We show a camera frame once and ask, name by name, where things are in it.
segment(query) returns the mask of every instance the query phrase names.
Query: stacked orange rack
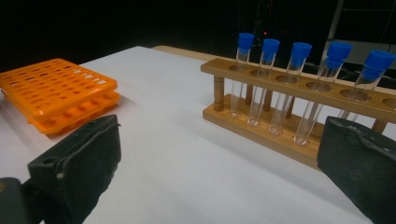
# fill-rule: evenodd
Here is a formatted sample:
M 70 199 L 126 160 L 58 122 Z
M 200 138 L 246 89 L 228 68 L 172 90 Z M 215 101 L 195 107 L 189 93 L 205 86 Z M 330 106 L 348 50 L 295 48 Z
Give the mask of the stacked orange rack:
M 63 59 L 0 74 L 2 93 L 44 134 L 73 130 L 114 107 L 117 81 Z

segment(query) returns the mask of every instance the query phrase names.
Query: test tube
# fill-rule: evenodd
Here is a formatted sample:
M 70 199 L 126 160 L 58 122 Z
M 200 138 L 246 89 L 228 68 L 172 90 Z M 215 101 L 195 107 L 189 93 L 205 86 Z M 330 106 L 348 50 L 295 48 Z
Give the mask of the test tube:
M 312 46 L 309 44 L 296 42 L 293 44 L 291 56 L 284 76 L 277 77 L 277 80 L 285 84 L 294 84 L 298 82 L 299 76 L 303 71 L 305 59 L 308 57 Z M 283 133 L 282 125 L 286 114 L 289 110 L 290 102 L 293 96 L 280 93 L 277 97 L 276 107 L 271 118 L 271 125 L 268 131 L 273 135 Z
M 259 69 L 254 71 L 257 77 L 269 77 L 274 66 L 275 56 L 279 48 L 279 41 L 276 39 L 264 39 L 262 41 L 262 56 L 260 57 Z M 260 113 L 264 103 L 266 89 L 262 87 L 253 87 L 253 97 L 250 105 L 247 123 L 250 126 L 260 124 Z
M 376 87 L 385 71 L 390 67 L 396 55 L 382 50 L 372 50 L 364 61 L 361 74 L 358 76 L 352 90 L 341 91 L 347 99 L 352 101 L 368 101 L 371 91 Z M 341 110 L 338 118 L 355 121 L 358 114 Z
M 317 81 L 308 83 L 308 88 L 312 91 L 329 91 L 351 49 L 352 46 L 349 44 L 332 42 L 327 51 L 327 58 L 318 70 Z M 294 143 L 300 146 L 309 145 L 308 137 L 318 120 L 322 107 L 323 104 L 320 103 L 312 101 L 307 103 L 296 134 L 293 136 Z
M 248 59 L 250 55 L 251 45 L 253 43 L 254 35 L 249 33 L 241 33 L 238 38 L 238 50 L 236 52 L 236 65 L 231 69 L 234 71 L 246 71 L 248 65 Z M 242 96 L 244 83 L 240 81 L 233 81 L 232 92 L 231 92 L 231 106 L 228 116 L 230 118 L 238 118 L 240 114 L 237 111 L 239 99 Z

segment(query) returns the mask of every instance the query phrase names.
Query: white table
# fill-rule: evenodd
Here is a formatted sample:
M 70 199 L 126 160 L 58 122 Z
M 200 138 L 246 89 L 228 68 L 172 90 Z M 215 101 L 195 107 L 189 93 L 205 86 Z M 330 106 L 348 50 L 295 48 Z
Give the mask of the white table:
M 122 160 L 85 223 L 371 223 L 325 174 L 204 120 L 204 62 L 136 47 L 82 64 L 122 95 L 109 112 Z M 0 176 L 23 182 L 26 164 L 65 135 L 48 138 L 0 103 Z

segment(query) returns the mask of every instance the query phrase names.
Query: blue test tube cap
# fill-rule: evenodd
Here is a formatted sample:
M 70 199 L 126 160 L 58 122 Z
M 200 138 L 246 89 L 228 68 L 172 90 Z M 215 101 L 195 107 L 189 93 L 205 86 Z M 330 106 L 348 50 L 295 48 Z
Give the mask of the blue test tube cap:
M 238 48 L 250 49 L 253 44 L 254 35 L 249 33 L 240 33 L 238 38 Z
M 396 55 L 382 51 L 382 50 L 372 50 L 370 51 L 369 56 L 364 62 L 365 66 L 368 69 L 364 69 L 363 77 L 375 80 L 381 76 L 383 72 L 385 72 L 393 61 L 396 59 Z
M 347 58 L 352 45 L 342 42 L 332 42 L 327 51 L 326 65 L 331 69 L 339 68 Z
M 291 65 L 300 67 L 303 65 L 304 60 L 309 56 L 311 52 L 312 45 L 296 42 L 293 44 L 293 49 L 291 50 Z
M 262 52 L 264 53 L 264 60 L 269 62 L 274 59 L 274 55 L 279 49 L 279 40 L 267 38 L 262 41 Z

